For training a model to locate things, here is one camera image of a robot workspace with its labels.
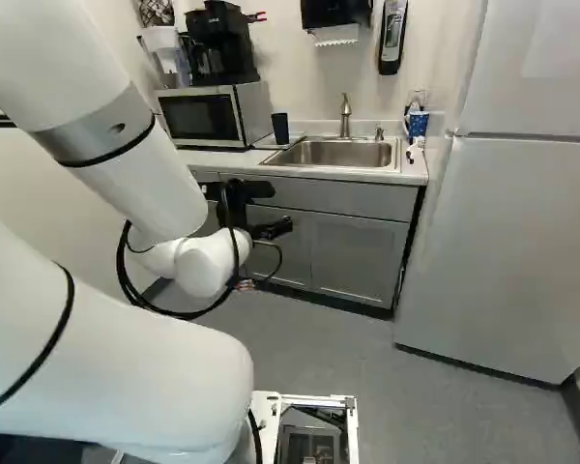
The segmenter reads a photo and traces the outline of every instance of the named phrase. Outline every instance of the paper towel dispenser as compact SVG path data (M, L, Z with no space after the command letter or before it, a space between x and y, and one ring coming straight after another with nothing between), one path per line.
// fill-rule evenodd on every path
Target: paper towel dispenser
M372 0L301 0L304 29L359 23L369 26Z

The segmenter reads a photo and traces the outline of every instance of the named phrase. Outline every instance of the faucet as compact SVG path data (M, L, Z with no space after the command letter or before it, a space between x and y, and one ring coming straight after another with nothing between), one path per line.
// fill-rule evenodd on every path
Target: faucet
M339 128L339 138L350 138L350 115L352 108L348 102L348 94L341 94L344 101L341 104L341 126Z
M382 142L385 140L385 130L380 127L380 125L376 125L376 135L374 136L375 142Z

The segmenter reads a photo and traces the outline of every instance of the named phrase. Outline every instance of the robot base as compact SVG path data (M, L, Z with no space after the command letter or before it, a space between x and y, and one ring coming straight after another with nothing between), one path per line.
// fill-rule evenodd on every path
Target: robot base
M260 427L262 464L286 464L291 458L295 462L297 452L301 451L304 453L304 464L359 464L359 417L355 396L254 391L251 411ZM293 446L296 437L300 441L303 438L301 449ZM123 452L117 452L112 464L122 463L124 456ZM234 452L225 464L256 464L248 420Z

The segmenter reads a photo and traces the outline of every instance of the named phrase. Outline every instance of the wall-mounted dispenser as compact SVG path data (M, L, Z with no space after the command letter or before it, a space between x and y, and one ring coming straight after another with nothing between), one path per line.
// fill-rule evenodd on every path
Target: wall-mounted dispenser
M402 62L408 0L385 0L378 49L378 72L397 74Z
M370 25L372 0L301 0L305 30L358 23Z

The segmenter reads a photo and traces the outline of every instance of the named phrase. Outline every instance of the white countertop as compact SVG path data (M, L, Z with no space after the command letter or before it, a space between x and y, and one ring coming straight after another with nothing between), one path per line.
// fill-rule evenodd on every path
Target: white countertop
M221 152L179 149L179 155L191 169L221 173L243 173L308 179L330 179L376 184L425 186L428 181L427 166L423 156L415 156L415 163L406 160L406 148L402 145L401 169L384 167L339 167L339 166L267 166L260 162L276 150L247 150L246 152Z

